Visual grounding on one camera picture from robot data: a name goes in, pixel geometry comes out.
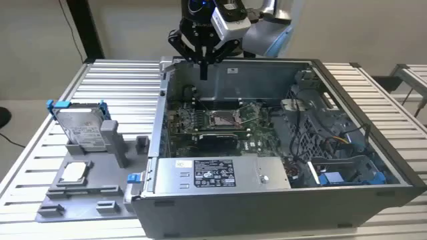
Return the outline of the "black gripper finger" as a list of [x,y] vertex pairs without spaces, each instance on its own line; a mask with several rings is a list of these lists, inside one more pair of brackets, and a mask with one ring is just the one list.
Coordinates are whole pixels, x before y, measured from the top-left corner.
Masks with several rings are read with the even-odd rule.
[[212,43],[205,46],[205,54],[202,60],[202,79],[208,79],[208,66],[220,63],[224,58],[232,53],[240,45],[240,40],[233,39],[226,41],[220,48],[214,49]]
[[198,65],[198,79],[204,80],[204,54],[198,36],[194,37],[194,43],[192,43],[193,49],[182,41],[182,33],[178,29],[169,31],[166,41],[180,56],[188,62]]

